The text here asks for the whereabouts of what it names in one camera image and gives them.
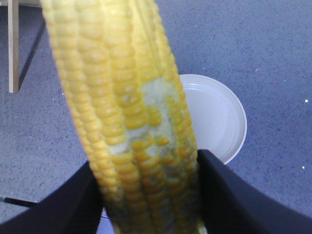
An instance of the paper plate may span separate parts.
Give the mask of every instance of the paper plate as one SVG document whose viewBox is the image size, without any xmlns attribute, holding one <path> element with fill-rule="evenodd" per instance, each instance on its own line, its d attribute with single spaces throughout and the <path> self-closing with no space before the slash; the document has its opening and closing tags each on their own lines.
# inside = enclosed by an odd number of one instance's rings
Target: paper plate
<svg viewBox="0 0 312 234">
<path fill-rule="evenodd" d="M 244 108 L 237 96 L 215 79 L 181 75 L 199 149 L 210 150 L 224 164 L 241 149 L 247 132 Z"/>
</svg>

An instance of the yellow corn kernel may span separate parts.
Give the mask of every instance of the yellow corn kernel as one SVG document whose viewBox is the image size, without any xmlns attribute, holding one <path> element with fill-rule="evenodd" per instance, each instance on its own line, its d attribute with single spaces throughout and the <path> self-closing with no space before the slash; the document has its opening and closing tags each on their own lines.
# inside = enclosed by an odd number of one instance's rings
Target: yellow corn kernel
<svg viewBox="0 0 312 234">
<path fill-rule="evenodd" d="M 166 137 L 156 137 L 156 144 L 158 146 L 165 146 L 168 145 L 170 143 L 169 139 Z"/>
<path fill-rule="evenodd" d="M 145 126 L 148 123 L 148 120 L 148 115 L 146 113 L 143 113 L 135 117 L 126 118 L 125 126 L 128 129 L 137 129 Z"/>
<path fill-rule="evenodd" d="M 151 135 L 147 135 L 144 139 L 134 140 L 131 147 L 134 151 L 142 151 L 153 145 L 154 139 Z"/>
</svg>

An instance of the corn on the cob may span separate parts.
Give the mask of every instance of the corn on the cob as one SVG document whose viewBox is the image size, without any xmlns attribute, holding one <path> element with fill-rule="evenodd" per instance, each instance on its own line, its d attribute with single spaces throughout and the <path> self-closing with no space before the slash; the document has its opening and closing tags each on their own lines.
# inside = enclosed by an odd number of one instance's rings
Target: corn on the cob
<svg viewBox="0 0 312 234">
<path fill-rule="evenodd" d="M 41 4 L 115 233 L 197 233 L 195 137 L 154 0 Z"/>
</svg>

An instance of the wooden leg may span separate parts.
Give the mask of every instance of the wooden leg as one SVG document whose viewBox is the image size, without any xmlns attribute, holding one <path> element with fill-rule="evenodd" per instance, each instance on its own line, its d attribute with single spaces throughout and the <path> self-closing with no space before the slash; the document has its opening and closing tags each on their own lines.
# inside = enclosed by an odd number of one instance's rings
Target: wooden leg
<svg viewBox="0 0 312 234">
<path fill-rule="evenodd" d="M 19 1 L 8 1 L 9 32 L 9 92 L 18 92 L 19 87 Z"/>
</svg>

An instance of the wooden table leg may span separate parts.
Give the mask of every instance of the wooden table leg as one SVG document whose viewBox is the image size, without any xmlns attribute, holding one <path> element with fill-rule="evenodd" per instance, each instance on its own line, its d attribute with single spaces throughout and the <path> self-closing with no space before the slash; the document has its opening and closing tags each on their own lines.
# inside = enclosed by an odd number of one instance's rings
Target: wooden table leg
<svg viewBox="0 0 312 234">
<path fill-rule="evenodd" d="M 9 32 L 9 92 L 18 92 L 19 87 L 19 1 L 8 1 Z"/>
</svg>

